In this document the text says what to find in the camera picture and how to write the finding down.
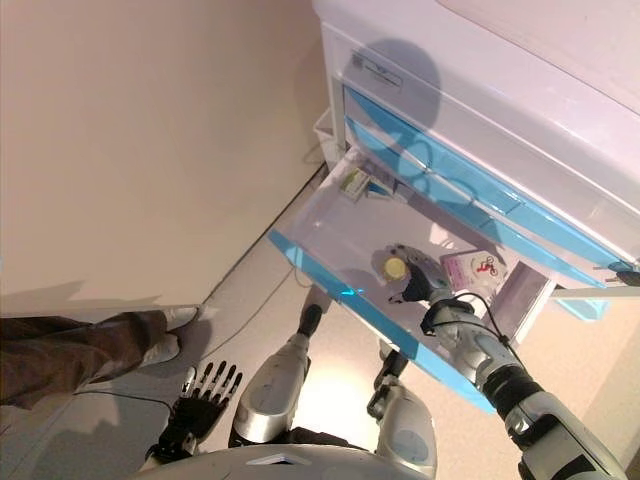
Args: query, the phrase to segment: open drawer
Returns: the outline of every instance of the open drawer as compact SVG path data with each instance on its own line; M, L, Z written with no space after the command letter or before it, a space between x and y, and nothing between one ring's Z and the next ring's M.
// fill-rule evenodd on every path
M379 184L393 182L395 194L368 192L355 201L345 195L341 186L356 167ZM428 305L389 303L389 297L404 287L381 275L380 259L394 244L417 248L437 260L478 250L502 259L508 275L489 300L501 330L515 343L522 341L554 288L553 282L521 262L514 251L464 225L407 186L374 154L356 147L347 152L291 224L272 231L270 239L297 268L408 359L488 411L492 408L484 396L450 365L448 352L420 330ZM477 314L485 313L479 303L473 305ZM483 320L489 326L488 318Z

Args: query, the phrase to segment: brown trousers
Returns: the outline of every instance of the brown trousers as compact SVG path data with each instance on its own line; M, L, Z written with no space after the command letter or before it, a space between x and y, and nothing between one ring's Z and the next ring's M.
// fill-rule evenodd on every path
M135 369L165 334L161 311L100 323L64 317L0 319L0 404L30 409L43 397Z

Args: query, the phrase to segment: shoe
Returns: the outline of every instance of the shoe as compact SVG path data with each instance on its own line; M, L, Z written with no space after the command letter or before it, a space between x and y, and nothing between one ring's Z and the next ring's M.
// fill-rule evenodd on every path
M196 307L181 307L164 310L167 317L167 332L185 326L198 315Z
M156 343L144 354L140 367L168 362L180 353L180 341L176 335L165 333L162 340Z

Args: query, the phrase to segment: round object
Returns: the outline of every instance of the round object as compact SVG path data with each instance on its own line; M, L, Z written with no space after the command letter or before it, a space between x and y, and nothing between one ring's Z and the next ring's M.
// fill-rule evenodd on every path
M384 277L389 281L402 280L409 273L406 263L398 257L387 258L383 268Z

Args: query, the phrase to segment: white floor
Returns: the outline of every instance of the white floor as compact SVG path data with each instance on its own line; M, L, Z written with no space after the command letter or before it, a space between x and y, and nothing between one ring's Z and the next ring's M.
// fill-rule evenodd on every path
M236 363L250 378L296 328L307 293L301 284L308 283L303 275L298 277L262 240L211 299L205 318L181 329L184 348L176 360L92 388L173 402L188 365L222 360ZM620 299L605 320L583 324L550 304L520 350L536 379L626 461L640 443L640 405L633 401L640 391L635 353L640 347L639 307L640 299ZM246 328L225 343L248 319ZM374 334L333 304L312 340L310 356L313 364L295 423L373 449L377 428L365 407L381 363ZM402 380L435 418L439 479L517 477L519 452L497 415L480 412L411 365ZM204 450L226 446L234 410L235 403ZM160 404L76 396L38 431L3 439L0 477L125 478L142 464L166 414Z

